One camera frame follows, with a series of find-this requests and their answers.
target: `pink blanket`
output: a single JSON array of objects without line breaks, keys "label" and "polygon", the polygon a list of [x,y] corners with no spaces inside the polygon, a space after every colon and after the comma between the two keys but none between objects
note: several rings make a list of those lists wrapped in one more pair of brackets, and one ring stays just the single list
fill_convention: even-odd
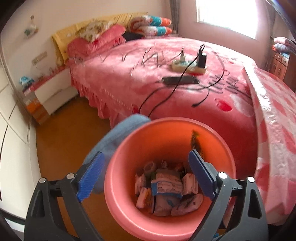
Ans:
[{"label": "pink blanket", "polygon": [[[83,64],[71,66],[72,84],[81,96],[87,96],[91,106],[98,108],[101,118],[109,118],[114,126],[140,107],[164,76],[179,76],[167,65],[183,47],[187,59],[194,59],[201,41],[168,37],[165,39],[135,40],[120,45]],[[215,86],[202,89],[218,80],[223,70],[213,52],[224,61],[225,75]],[[207,72],[199,76],[199,85],[180,86],[173,96],[151,115],[187,117],[201,121],[217,131],[231,149],[237,177],[254,175],[257,157],[257,131],[249,88],[242,76],[243,64],[255,66],[249,57],[227,48],[206,43]],[[156,56],[142,65],[153,53]],[[157,91],[143,105],[141,113],[148,115],[165,99],[171,88]]]},{"label": "pink blanket", "polygon": [[275,75],[246,66],[258,130],[256,183],[268,223],[283,224],[296,203],[296,96]]}]

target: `blue cloth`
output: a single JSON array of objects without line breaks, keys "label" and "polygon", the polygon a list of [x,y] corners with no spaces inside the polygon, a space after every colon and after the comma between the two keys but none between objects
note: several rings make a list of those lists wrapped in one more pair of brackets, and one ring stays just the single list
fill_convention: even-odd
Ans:
[{"label": "blue cloth", "polygon": [[117,147],[121,142],[134,130],[140,126],[150,122],[151,120],[144,115],[132,115],[124,121],[116,125],[111,131],[103,137],[102,140],[95,145],[95,147],[90,151],[83,161],[83,164],[89,163],[98,151],[102,152],[105,156],[105,166],[99,176],[96,184],[94,185],[93,192],[101,193],[104,191],[104,180],[106,175],[106,170],[110,162],[111,157],[116,151]]}]

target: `headboard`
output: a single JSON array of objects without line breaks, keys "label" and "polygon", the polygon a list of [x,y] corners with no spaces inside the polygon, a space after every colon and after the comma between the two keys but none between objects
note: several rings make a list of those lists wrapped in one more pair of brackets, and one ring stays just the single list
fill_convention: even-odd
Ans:
[{"label": "headboard", "polygon": [[82,27],[85,27],[86,25],[88,25],[90,22],[94,20],[106,20],[106,21],[112,21],[114,23],[127,27],[129,21],[132,18],[142,16],[145,14],[147,14],[147,12],[134,12],[134,13],[124,13],[124,14],[105,16],[100,18],[93,18],[77,24],[73,24],[72,26],[59,30],[52,36],[52,39],[56,48],[57,64],[64,65],[65,61],[68,59],[68,54],[67,54],[68,44],[73,39],[77,38],[75,33]]}]

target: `light switch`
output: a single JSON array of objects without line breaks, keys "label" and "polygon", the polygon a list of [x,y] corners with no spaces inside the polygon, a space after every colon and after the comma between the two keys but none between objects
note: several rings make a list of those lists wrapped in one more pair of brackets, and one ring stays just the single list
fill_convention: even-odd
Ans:
[{"label": "light switch", "polygon": [[32,60],[32,65],[36,65],[38,62],[40,62],[42,59],[47,57],[47,51],[39,54],[35,59]]}]

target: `curtain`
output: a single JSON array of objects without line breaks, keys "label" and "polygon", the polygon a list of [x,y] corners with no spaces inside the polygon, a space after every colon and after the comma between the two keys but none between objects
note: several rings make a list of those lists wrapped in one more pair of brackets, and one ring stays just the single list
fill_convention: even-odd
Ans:
[{"label": "curtain", "polygon": [[272,45],[274,43],[273,35],[274,35],[274,23],[276,18],[276,11],[267,1],[264,1],[264,6],[266,9],[267,20],[268,20],[269,42],[268,42],[268,45],[266,46],[266,51],[264,55],[265,61],[262,64],[262,69],[268,71],[268,67],[270,65],[270,52],[271,52]]},{"label": "curtain", "polygon": [[180,0],[170,0],[170,12],[172,14],[173,29],[178,33]]}]

